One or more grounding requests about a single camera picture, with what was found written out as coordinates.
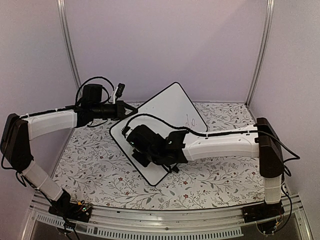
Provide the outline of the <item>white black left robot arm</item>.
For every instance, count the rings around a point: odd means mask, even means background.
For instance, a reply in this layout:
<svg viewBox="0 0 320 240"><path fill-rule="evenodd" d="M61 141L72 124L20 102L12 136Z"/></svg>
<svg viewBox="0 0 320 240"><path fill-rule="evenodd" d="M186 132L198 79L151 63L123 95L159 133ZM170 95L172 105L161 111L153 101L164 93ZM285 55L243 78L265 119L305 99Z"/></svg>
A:
<svg viewBox="0 0 320 240"><path fill-rule="evenodd" d="M107 93L101 84L85 83L72 105L32 114L10 114L0 141L2 158L9 163L6 169L15 171L24 186L30 185L55 202L55 209L63 217L70 217L75 211L69 202L70 194L36 161L32 144L58 132L82 128L94 120L117 121L136 114L135 107L120 100L124 88L120 83L112 87L112 93Z"/></svg>

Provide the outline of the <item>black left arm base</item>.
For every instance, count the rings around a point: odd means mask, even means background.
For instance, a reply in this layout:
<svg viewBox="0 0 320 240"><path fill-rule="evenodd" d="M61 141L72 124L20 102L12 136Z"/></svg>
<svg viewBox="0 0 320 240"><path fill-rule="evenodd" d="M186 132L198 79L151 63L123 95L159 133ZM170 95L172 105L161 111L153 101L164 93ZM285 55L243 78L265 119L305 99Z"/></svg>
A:
<svg viewBox="0 0 320 240"><path fill-rule="evenodd" d="M88 223L92 214L92 204L84 200L72 202L71 196L64 189L57 201L51 201L48 212L52 215Z"/></svg>

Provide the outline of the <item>white whiteboard black frame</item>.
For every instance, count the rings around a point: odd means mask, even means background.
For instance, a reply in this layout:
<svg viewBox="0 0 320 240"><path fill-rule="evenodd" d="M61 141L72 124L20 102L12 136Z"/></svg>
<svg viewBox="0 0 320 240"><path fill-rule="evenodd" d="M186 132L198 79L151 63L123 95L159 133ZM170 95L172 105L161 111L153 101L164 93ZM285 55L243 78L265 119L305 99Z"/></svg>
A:
<svg viewBox="0 0 320 240"><path fill-rule="evenodd" d="M196 132L207 132L208 127L185 90L178 82L174 82L155 96L137 107L138 114L150 114L172 126L188 127ZM125 140L122 129L130 118L120 120L109 130L109 134L118 145L128 161L152 187L157 186L169 173L164 167L150 163L143 167L133 157L133 147Z"/></svg>

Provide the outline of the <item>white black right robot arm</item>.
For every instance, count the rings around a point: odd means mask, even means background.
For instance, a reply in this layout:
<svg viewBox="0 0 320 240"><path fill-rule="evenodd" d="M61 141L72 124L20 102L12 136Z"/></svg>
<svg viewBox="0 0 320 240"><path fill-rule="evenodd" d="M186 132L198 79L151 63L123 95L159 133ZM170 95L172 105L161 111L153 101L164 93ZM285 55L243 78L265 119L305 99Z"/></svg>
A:
<svg viewBox="0 0 320 240"><path fill-rule="evenodd" d="M230 131L196 132L186 126L171 129L167 137L162 137L145 124L134 128L126 124L121 134L133 148L132 157L144 167L153 163L170 169L176 164L215 157L258 158L265 201L258 213L269 218L278 210L285 170L283 147L266 118Z"/></svg>

